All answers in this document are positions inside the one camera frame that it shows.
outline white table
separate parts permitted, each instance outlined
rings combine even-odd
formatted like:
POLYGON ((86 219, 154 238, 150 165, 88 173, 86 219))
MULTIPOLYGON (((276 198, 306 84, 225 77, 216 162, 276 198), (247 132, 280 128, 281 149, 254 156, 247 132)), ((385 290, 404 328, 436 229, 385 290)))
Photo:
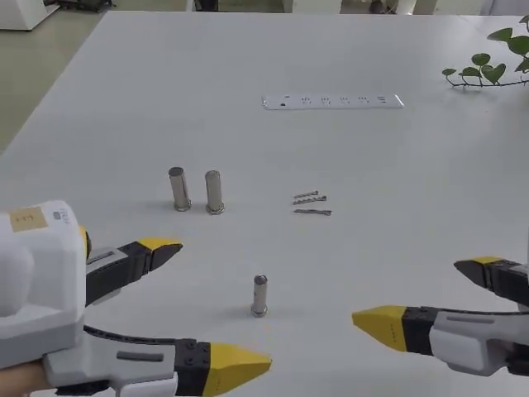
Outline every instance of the white table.
POLYGON ((271 372, 231 397, 523 395, 526 379, 451 372, 350 319, 381 304, 515 309, 452 266, 524 261, 529 224, 529 88, 462 93, 441 76, 476 50, 511 59, 471 22, 109 12, 0 157, 2 209, 65 199, 95 246, 181 236, 168 265, 86 319, 270 353, 271 372), (270 112, 267 93, 397 93, 406 107, 270 112), (172 209, 174 165, 187 213, 172 209), (312 189, 331 217, 292 213, 312 189), (270 311, 254 319, 260 272, 270 311))

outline gray gripper part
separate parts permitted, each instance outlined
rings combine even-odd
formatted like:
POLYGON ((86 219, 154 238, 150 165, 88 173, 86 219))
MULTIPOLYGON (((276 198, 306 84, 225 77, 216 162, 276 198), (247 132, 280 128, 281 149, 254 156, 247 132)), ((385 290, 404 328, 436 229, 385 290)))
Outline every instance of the gray gripper part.
POLYGON ((47 352, 75 346, 83 334, 84 320, 45 331, 0 340, 0 369, 40 359, 47 352))
POLYGON ((447 362, 453 371, 471 375, 490 376, 507 365, 513 343, 529 346, 529 313, 478 314, 439 312, 433 330, 472 338, 479 342, 486 357, 482 370, 476 371, 456 363, 447 362))
POLYGON ((78 346, 44 356, 46 378, 54 387, 109 380, 124 385, 174 376, 174 346, 117 342, 83 333, 78 346))
MULTIPOLYGON (((111 263, 115 263, 116 261, 125 258, 127 258, 127 255, 116 248, 100 248, 97 250, 92 250, 87 261, 86 274, 88 275, 106 265, 110 265, 111 263)), ((94 306, 101 304, 111 298, 114 298, 116 295, 119 295, 121 291, 121 288, 115 289, 110 294, 106 294, 102 298, 95 300, 92 304, 94 306)))

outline power strip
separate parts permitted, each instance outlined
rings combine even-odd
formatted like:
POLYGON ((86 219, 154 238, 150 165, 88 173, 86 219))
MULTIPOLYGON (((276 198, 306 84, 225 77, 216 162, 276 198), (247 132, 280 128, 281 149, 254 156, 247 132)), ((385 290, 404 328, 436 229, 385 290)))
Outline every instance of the power strip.
POLYGON ((404 108, 397 95, 265 95, 267 110, 404 108))

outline silver cylinder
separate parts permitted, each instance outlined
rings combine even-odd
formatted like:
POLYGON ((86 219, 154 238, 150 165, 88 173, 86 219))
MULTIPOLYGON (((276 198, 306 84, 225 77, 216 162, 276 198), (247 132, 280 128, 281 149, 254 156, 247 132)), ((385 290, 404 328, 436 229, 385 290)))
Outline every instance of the silver cylinder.
POLYGON ((265 275, 254 277, 254 303, 251 305, 251 313, 254 317, 264 317, 268 312, 266 305, 266 289, 268 288, 268 279, 265 275))
POLYGON ((208 171, 206 173, 207 206, 206 209, 211 215, 218 215, 224 212, 222 202, 221 174, 218 171, 208 171))
POLYGON ((169 170, 169 180, 173 189, 174 209, 187 211, 191 208, 191 200, 188 196, 188 186, 185 183, 183 168, 173 167, 169 170))

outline metal pin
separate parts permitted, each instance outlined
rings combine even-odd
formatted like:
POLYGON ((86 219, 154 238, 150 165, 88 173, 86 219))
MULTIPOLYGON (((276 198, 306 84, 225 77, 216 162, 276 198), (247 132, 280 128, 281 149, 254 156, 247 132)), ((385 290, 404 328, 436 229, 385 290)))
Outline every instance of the metal pin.
POLYGON ((301 199, 303 197, 308 197, 308 196, 318 196, 320 192, 318 192, 317 190, 314 190, 313 192, 308 192, 308 193, 302 193, 302 194, 296 194, 294 196, 295 199, 301 199))
POLYGON ((327 196, 315 197, 315 198, 306 198, 304 200, 294 201, 293 205, 315 203, 316 201, 327 201, 327 196))
POLYGON ((206 173, 207 206, 206 210, 211 215, 218 215, 224 212, 222 202, 221 174, 218 171, 208 171, 206 173))
POLYGON ((188 186, 185 183, 183 168, 173 167, 169 170, 169 180, 173 189, 174 209, 183 212, 191 208, 191 200, 188 196, 188 186))
POLYGON ((328 217, 332 215, 330 209, 295 209, 295 213, 317 213, 319 215, 327 215, 328 217))
POLYGON ((267 287, 268 279, 265 275, 254 277, 254 303, 251 305, 251 313, 254 317, 264 317, 268 312, 268 306, 266 306, 267 287))

